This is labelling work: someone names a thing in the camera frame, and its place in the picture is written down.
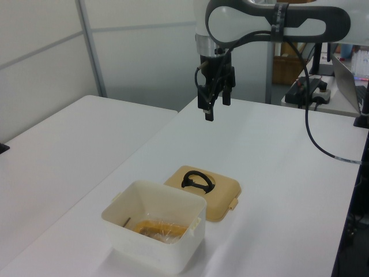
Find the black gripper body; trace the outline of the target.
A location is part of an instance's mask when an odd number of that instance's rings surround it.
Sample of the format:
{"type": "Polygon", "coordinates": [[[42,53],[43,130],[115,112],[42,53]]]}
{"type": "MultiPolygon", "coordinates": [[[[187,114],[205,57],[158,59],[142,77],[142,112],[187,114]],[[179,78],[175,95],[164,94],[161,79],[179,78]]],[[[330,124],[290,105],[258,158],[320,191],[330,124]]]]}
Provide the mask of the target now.
{"type": "Polygon", "coordinates": [[[217,72],[221,68],[219,74],[218,86],[224,86],[225,84],[231,88],[235,87],[235,69],[232,66],[231,55],[222,55],[219,57],[206,57],[200,56],[201,63],[207,62],[208,64],[201,69],[202,75],[205,77],[205,85],[202,87],[210,89],[213,80],[217,76],[217,72]]]}

